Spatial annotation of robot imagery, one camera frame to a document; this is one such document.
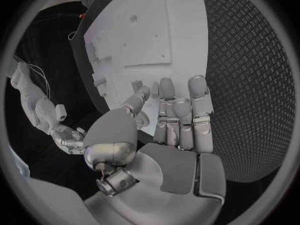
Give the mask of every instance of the textured metal surface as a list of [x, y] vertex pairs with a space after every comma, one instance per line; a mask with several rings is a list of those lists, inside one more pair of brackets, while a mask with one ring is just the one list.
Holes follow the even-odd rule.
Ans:
[[295, 91], [289, 61], [251, 2], [204, 1], [214, 152], [228, 180], [252, 182], [280, 166], [290, 143]]

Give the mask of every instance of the humanoid robot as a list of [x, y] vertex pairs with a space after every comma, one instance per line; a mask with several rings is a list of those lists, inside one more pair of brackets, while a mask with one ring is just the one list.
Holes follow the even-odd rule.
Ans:
[[84, 155], [101, 173], [99, 193], [86, 202], [107, 224], [212, 224], [225, 201], [226, 179], [220, 158], [212, 154], [212, 99], [202, 75], [189, 79], [190, 99], [176, 98], [173, 82], [158, 86], [159, 113], [153, 142], [137, 149], [137, 117], [150, 89], [140, 85], [120, 108], [101, 116], [85, 132], [61, 122], [65, 107], [54, 105], [30, 79], [30, 66], [15, 61], [11, 85], [31, 124], [52, 136], [70, 155]]

